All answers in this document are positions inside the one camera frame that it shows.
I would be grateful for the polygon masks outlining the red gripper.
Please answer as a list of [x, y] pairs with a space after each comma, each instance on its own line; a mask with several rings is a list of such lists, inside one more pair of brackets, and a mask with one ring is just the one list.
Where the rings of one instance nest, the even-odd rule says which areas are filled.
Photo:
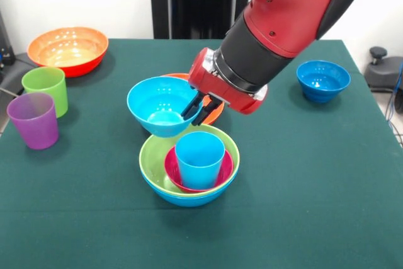
[[192, 121], [192, 125], [213, 124], [221, 115], [221, 101], [231, 109], [248, 115], [255, 112], [268, 94], [268, 85], [264, 85], [256, 93], [245, 93], [229, 84], [217, 72], [215, 51], [210, 48], [202, 49], [196, 56], [189, 71], [188, 82], [199, 92], [183, 110], [183, 118], [191, 118], [197, 114], [200, 103], [202, 109]]

